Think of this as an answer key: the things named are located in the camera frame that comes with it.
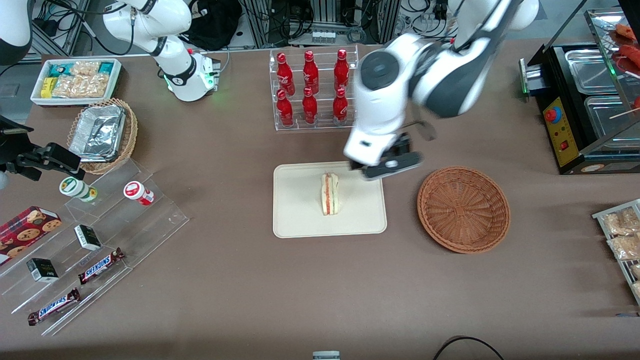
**yellow control panel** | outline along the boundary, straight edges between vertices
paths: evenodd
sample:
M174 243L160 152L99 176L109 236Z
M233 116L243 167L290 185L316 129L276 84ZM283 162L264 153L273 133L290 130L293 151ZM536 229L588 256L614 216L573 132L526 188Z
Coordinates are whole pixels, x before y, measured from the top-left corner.
M543 111L542 115L545 117L547 131L549 132L549 137L551 137L551 144L554 146L558 164L563 167L577 158L580 152L575 144L569 122L564 115L564 108L560 98L552 102Z

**black bag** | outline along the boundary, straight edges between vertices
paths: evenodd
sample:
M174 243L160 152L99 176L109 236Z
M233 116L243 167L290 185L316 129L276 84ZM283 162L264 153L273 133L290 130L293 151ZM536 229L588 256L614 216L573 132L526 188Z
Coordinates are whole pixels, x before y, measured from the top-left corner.
M242 15L238 0L192 0L189 8L191 27L181 39L207 51L229 45Z

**snickers bar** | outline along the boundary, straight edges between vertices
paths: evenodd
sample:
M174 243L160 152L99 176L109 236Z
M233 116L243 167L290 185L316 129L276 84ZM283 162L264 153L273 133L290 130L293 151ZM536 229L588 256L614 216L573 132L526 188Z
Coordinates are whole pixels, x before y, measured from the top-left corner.
M52 302L46 307L41 308L40 311L35 311L29 314L29 326L36 325L37 323L44 320L44 318L46 318L47 316L55 313L56 311L60 311L60 309L71 304L72 302L79 302L80 300L80 292L77 288L74 288L70 293Z
M107 270L107 268L116 263L116 261L124 258L124 254L117 248L115 251L111 252L106 258L98 261L96 265L91 266L87 271L78 275L80 278L80 284L86 284L92 277L98 276L101 272Z

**cookie box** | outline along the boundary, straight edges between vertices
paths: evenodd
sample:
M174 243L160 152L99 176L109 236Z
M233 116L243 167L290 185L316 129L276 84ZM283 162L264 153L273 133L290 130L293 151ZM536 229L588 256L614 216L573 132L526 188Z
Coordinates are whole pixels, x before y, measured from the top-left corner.
M31 206L0 226L0 265L62 224L58 214Z
M53 65L57 65L63 62L72 63L76 60L85 60L85 61L99 61L102 63L113 63L113 68L111 69L111 74L109 75L109 82L107 83L107 89L104 92L103 97L84 97L78 99L64 99L64 98L44 98L40 95L40 91L45 83L45 78L49 76L49 72L51 71L51 67ZM38 80L36 81L36 85L33 87L33 91L31 93L31 101L43 107L51 107L51 106L84 106L93 104L99 101L107 101L113 95L115 91L116 84L118 83L118 77L120 75L120 69L122 65L120 62L114 58L71 58L71 59L55 59L55 60L47 60L42 64L42 69L40 69L40 75L38 75Z

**white robotic arm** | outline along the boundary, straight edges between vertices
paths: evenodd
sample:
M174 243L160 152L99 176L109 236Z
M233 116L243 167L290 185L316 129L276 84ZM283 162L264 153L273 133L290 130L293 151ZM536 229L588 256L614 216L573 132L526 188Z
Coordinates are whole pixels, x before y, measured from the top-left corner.
M538 0L468 0L459 7L461 35L449 48L401 35L360 62L355 74L356 119L344 148L352 168L377 179L420 165L410 139L399 134L407 98L439 117L455 117L476 103L509 27L528 26Z
M31 47L33 1L1 2L0 65L12 65ZM178 99L195 101L217 90L218 73L212 60L190 54L176 36L191 25L191 12L183 0L123 0L107 6L104 12L104 24L114 37L132 42L156 59L169 90ZM95 37L91 27L83 24Z
M169 90L182 101L195 101L217 89L218 77L210 58L191 54L176 34L191 25L191 12L183 0L124 0L117 12L102 16L107 30L154 57L164 72ZM115 3L105 8L120 6Z

